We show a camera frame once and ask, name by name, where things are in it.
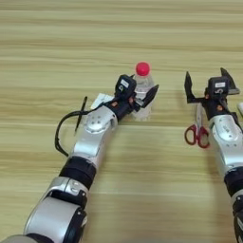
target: red bottle cap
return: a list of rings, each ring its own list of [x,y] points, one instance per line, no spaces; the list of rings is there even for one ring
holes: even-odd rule
[[[136,71],[140,76],[147,76],[150,71],[150,66],[147,63],[138,63],[136,66]]]

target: black cable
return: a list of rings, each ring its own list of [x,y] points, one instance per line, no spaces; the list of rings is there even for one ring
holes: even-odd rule
[[[86,102],[87,102],[87,97],[85,96],[85,97],[84,97],[83,104],[82,104],[82,107],[81,107],[81,110],[80,110],[81,113],[80,113],[80,115],[79,115],[79,118],[78,118],[78,120],[77,120],[77,124],[76,124],[76,127],[75,127],[75,133],[77,132],[77,130],[78,130],[78,128],[79,128],[80,121],[81,121],[81,119],[82,119],[82,112],[83,112],[84,109],[85,109]]]
[[[72,117],[77,117],[80,115],[86,115],[88,114],[90,111],[72,111],[68,114],[66,114],[64,117],[62,117],[62,119],[59,121],[58,125],[57,125],[57,129],[56,129],[56,133],[55,133],[55,148],[62,153],[63,155],[65,155],[66,157],[68,157],[68,153],[63,149],[62,145],[59,143],[59,132],[61,129],[62,124],[65,122],[65,120],[67,120],[68,118],[72,118]]]
[[[60,133],[60,129],[62,127],[62,124],[65,122],[65,120],[67,120],[68,118],[72,118],[72,117],[81,117],[81,116],[85,116],[88,113],[97,110],[98,108],[100,108],[103,105],[107,105],[113,102],[117,102],[120,98],[114,98],[112,101],[107,102],[107,103],[100,103],[95,109],[92,110],[88,110],[85,111],[84,109],[84,103],[86,103],[86,97],[84,98],[84,102],[82,105],[82,109],[81,110],[77,110],[77,111],[72,111],[68,114],[66,114],[65,116],[62,117],[62,119],[59,121],[58,125],[57,125],[57,129],[56,129],[56,133],[55,133],[55,140],[54,140],[54,144],[55,144],[55,148],[57,149],[57,151],[59,151],[60,153],[62,153],[63,155],[65,155],[66,157],[68,157],[68,152],[62,147],[62,145],[60,144],[60,139],[59,139],[59,133]]]

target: wood grain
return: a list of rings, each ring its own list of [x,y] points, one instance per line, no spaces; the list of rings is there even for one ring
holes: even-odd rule
[[[214,151],[183,140],[194,116],[183,83],[189,70],[200,96],[223,66],[243,88],[242,11],[240,0],[0,0],[0,240],[23,231],[65,163],[53,146],[59,119],[146,61],[160,85],[153,116],[126,118],[109,144],[84,242],[235,242]]]

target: red scissors handle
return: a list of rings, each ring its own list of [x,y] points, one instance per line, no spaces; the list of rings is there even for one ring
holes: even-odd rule
[[[186,142],[190,145],[195,145],[196,144],[196,139],[197,139],[197,135],[196,135],[196,125],[193,124],[191,126],[189,126],[186,130],[185,130],[185,133],[184,133],[184,138],[186,140]],[[188,139],[188,133],[189,132],[193,132],[193,140],[189,140]]]
[[[202,144],[202,140],[203,140],[203,137],[209,137],[209,133],[208,131],[204,128],[204,126],[201,126],[200,129],[199,129],[199,132],[198,132],[198,137],[197,137],[197,141],[198,141],[198,146],[200,148],[207,148],[209,146],[209,142],[207,141],[206,144]]]

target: water bottle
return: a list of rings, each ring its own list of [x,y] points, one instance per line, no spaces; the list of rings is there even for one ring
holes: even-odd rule
[[[133,77],[137,82],[135,89],[137,98],[144,99],[148,90],[154,86],[154,81],[150,75],[150,66],[147,63],[138,63],[136,66],[136,74]],[[145,108],[141,108],[138,112],[132,113],[136,121],[148,121],[150,119],[152,104],[149,103]]]

